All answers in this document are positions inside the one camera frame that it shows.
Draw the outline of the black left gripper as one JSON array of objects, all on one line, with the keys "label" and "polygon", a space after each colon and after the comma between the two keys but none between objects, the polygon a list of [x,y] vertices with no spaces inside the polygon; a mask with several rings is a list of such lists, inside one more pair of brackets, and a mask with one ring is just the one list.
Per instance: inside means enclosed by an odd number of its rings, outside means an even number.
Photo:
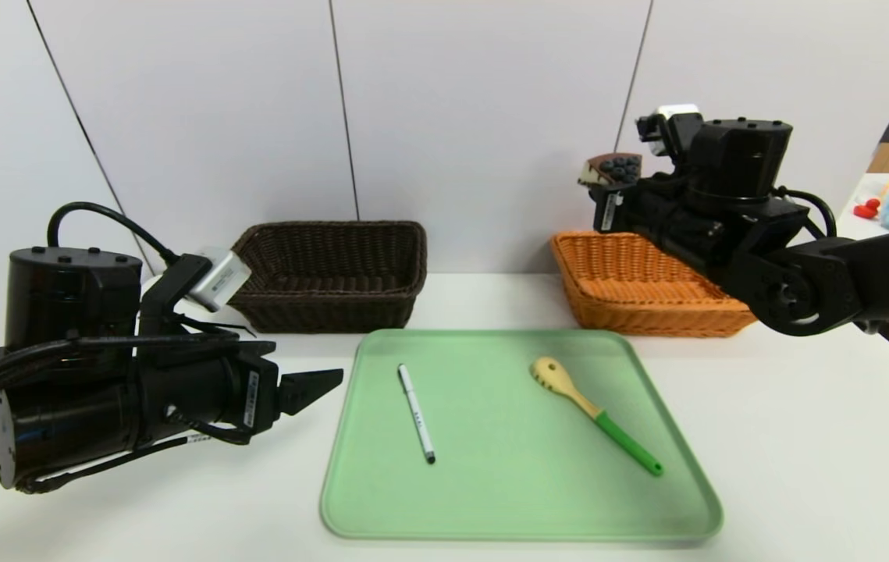
[{"label": "black left gripper", "polygon": [[279,382],[279,367],[265,359],[275,348],[249,341],[156,341],[138,347],[135,446],[148,448],[187,430],[247,445],[279,414],[298,414],[342,384],[341,368],[287,372]]}]

